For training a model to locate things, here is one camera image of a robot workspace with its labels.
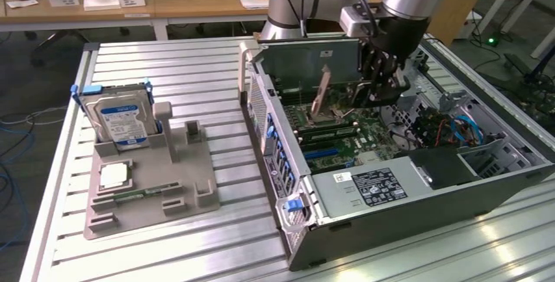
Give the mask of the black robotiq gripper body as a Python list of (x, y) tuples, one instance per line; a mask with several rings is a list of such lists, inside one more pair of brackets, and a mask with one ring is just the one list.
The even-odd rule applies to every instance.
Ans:
[(429, 18), (414, 20), (392, 16), (380, 19), (377, 26), (384, 33), (370, 38), (372, 48), (402, 63), (416, 50), (428, 25)]

